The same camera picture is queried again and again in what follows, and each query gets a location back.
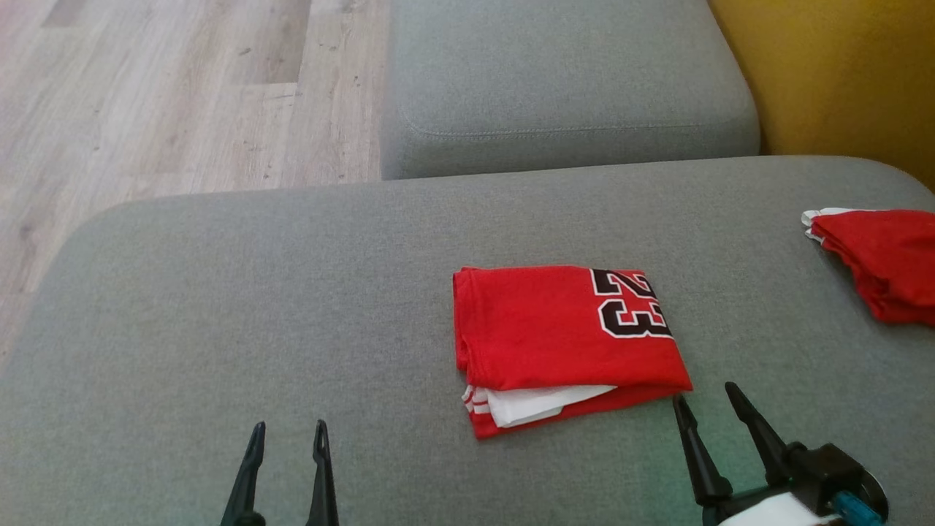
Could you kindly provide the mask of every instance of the folded clothing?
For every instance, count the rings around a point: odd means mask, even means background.
[[[877,319],[935,326],[935,213],[826,208],[802,223],[851,269]]]
[[[462,401],[478,439],[692,388],[639,270],[464,268],[453,285]]]

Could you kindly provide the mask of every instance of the gray couch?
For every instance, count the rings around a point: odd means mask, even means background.
[[[749,96],[702,2],[633,0],[626,13],[516,2],[523,13],[505,20],[493,2],[463,3],[477,10],[447,38],[433,24],[463,8],[437,4],[396,4],[411,17],[397,28],[430,49],[420,66],[393,65],[393,96],[423,102],[412,116],[435,126],[425,129],[490,138],[390,128],[390,177],[755,153]],[[500,30],[479,29],[488,23]],[[614,51],[578,56],[540,37],[545,25]],[[681,47],[647,43],[665,36]],[[397,53],[410,45],[395,39]],[[462,45],[446,48],[453,40]],[[491,80],[496,61],[464,58],[490,46],[510,67],[522,62],[514,47],[563,66],[533,56]],[[631,46],[705,71],[693,84]],[[446,61],[456,66],[443,79],[415,81]],[[564,84],[540,73],[566,66]],[[588,87],[584,74],[606,82]],[[500,106],[485,113],[490,94]],[[511,122],[602,124],[502,136]],[[848,270],[802,235],[802,211],[826,206],[935,212],[935,196],[870,161],[737,157],[121,206],[66,243],[0,376],[0,524],[215,524],[261,419],[256,505],[271,526],[302,524],[317,418],[331,431],[343,524],[699,524],[669,401],[474,439],[452,273],[560,263],[651,276],[701,432],[735,488],[758,485],[762,468],[728,380],[786,440],[834,442],[864,462],[892,524],[930,524],[935,331],[871,318]]]

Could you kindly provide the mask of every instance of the gray cushion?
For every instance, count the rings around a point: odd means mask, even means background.
[[[303,524],[325,418],[345,524],[699,524],[669,401],[475,441],[452,273],[564,263],[648,272],[737,489],[762,466],[727,380],[786,440],[864,462],[893,524],[930,524],[935,331],[870,317],[802,235],[823,206],[935,197],[870,161],[753,157],[120,207],[66,244],[0,377],[3,521],[216,523],[264,419],[257,506]]]
[[[395,0],[384,179],[755,155],[705,0]]]

